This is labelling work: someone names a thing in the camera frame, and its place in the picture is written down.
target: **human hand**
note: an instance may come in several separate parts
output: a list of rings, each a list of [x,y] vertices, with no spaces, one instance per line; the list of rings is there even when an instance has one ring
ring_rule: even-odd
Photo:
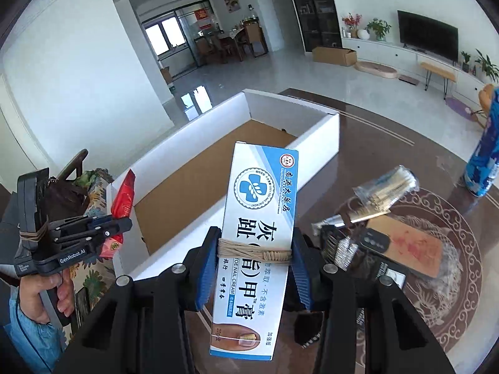
[[[40,292],[50,290],[59,284],[57,309],[67,317],[71,315],[74,311],[74,287],[69,269],[62,271],[62,278],[59,274],[49,277],[40,275],[22,277],[19,284],[19,306],[22,313],[39,324],[48,324],[50,318],[43,307]]]

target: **blue logo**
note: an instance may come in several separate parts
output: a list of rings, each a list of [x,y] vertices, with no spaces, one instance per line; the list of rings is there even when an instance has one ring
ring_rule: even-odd
[[[259,175],[249,175],[248,180],[243,180],[239,183],[239,192],[246,193],[246,201],[258,202],[258,195],[267,193],[267,185],[260,182]]]
[[[263,208],[272,200],[274,193],[274,179],[261,168],[247,168],[235,179],[235,197],[245,208]]]

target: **glossy table surface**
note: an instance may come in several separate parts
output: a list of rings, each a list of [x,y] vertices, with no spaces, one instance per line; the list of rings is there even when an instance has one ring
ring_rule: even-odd
[[[418,217],[458,250],[459,271],[452,296],[443,300],[413,280],[405,293],[423,315],[458,374],[472,374],[499,336],[499,190],[483,198],[460,184],[465,162],[426,137],[387,118],[336,99],[295,89],[281,94],[340,112],[340,149],[298,193],[295,225],[313,236],[311,223],[350,205],[352,188],[397,165],[409,168],[422,190],[397,203],[393,214]],[[211,315],[188,316],[196,366],[212,372],[312,372],[317,345],[303,349],[293,341],[296,314],[283,312],[272,362],[249,362],[208,355]],[[358,337],[357,372],[363,372]]]

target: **white vase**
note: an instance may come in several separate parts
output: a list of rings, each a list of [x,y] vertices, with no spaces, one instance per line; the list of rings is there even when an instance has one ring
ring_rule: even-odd
[[[363,39],[364,41],[367,41],[370,37],[369,32],[367,32],[367,29],[359,29],[357,32],[357,36],[360,39]]]

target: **toe nail cream box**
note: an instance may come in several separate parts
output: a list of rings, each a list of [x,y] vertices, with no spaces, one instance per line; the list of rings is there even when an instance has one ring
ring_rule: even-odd
[[[222,237],[290,248],[298,151],[237,142],[225,201]],[[219,258],[210,354],[272,360],[283,309],[288,264]]]

